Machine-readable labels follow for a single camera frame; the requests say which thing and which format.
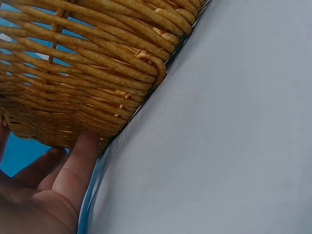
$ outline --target basket weave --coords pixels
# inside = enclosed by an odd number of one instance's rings
[[[102,148],[122,130],[163,80],[204,0],[0,3],[14,24],[0,26],[12,39],[0,39],[0,121],[19,137],[71,149],[83,129],[100,134]]]

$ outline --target white fabric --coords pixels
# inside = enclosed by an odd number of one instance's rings
[[[311,12],[214,0],[105,153],[88,233],[311,234]]]

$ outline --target skin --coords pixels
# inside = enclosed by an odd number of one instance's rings
[[[9,133],[0,125],[0,162]],[[1,234],[75,234],[97,152],[83,132],[69,155],[52,148],[13,177],[0,171]]]

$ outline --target woven basket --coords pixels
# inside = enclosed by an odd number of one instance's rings
[[[101,147],[166,74],[204,0],[3,0],[0,121],[71,149],[83,129]]]

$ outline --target tan wicker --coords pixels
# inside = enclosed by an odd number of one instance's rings
[[[71,149],[83,129],[97,132],[103,148],[122,130],[163,80],[164,61],[191,32],[204,0],[0,3],[17,9],[0,10],[17,25],[0,26],[12,39],[0,39],[0,48],[11,52],[0,53],[7,61],[0,62],[2,121],[19,137]]]

